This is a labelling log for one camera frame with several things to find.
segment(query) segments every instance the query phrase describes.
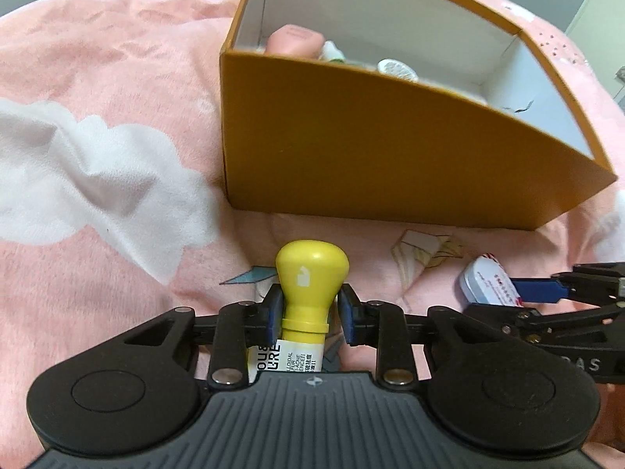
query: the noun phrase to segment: door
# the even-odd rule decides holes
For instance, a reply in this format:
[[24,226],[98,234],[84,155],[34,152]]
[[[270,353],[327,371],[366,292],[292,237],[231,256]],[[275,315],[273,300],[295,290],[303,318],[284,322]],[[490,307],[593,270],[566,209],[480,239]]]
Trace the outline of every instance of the door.
[[625,86],[616,77],[625,66],[625,0],[585,0],[567,35],[584,53],[599,82],[618,101]]

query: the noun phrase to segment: box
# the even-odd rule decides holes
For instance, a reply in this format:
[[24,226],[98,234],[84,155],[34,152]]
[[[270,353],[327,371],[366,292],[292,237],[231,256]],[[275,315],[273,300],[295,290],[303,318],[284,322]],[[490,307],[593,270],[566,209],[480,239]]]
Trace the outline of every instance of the box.
[[[420,80],[263,55],[288,23]],[[239,209],[535,229],[616,180],[540,46],[474,0],[242,0],[221,83]]]

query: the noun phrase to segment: metal screw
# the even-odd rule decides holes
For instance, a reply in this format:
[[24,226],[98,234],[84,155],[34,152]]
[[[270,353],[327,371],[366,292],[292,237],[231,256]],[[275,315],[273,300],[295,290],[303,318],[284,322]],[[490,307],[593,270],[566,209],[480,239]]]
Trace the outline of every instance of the metal screw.
[[218,385],[235,385],[243,379],[243,374],[235,368],[220,368],[212,373],[211,378]]
[[384,372],[384,380],[390,385],[405,386],[414,381],[412,372],[408,372],[403,368],[391,368]]

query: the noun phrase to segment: pink object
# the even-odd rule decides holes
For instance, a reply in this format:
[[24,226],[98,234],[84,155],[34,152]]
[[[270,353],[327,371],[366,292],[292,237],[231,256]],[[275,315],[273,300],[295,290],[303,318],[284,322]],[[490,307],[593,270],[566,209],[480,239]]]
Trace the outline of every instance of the pink object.
[[271,34],[265,54],[279,54],[316,60],[326,39],[318,32],[297,25],[285,25]]
[[[565,34],[505,0],[479,1],[538,42],[566,44],[546,58],[592,121],[618,183],[532,233],[233,210],[218,65],[238,1],[43,0],[0,18],[2,469],[42,451],[26,415],[40,372],[174,306],[207,315],[258,299],[271,273],[230,279],[273,266],[293,239],[339,245],[363,300],[421,315],[433,304],[461,309],[456,279],[485,252],[511,276],[625,261],[625,116]],[[340,340],[334,324],[327,346]],[[373,369],[375,350],[343,344],[333,361]],[[586,449],[622,469],[608,445],[625,432],[625,393],[602,393]]]

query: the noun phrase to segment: yellow rubber bulb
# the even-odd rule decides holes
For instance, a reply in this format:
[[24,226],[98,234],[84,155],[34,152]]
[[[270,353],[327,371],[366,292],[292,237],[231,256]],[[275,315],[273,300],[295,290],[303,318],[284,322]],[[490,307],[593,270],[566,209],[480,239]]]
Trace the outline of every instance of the yellow rubber bulb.
[[324,241],[292,241],[278,252],[276,269],[285,303],[282,339],[323,344],[330,305],[349,272],[345,252]]

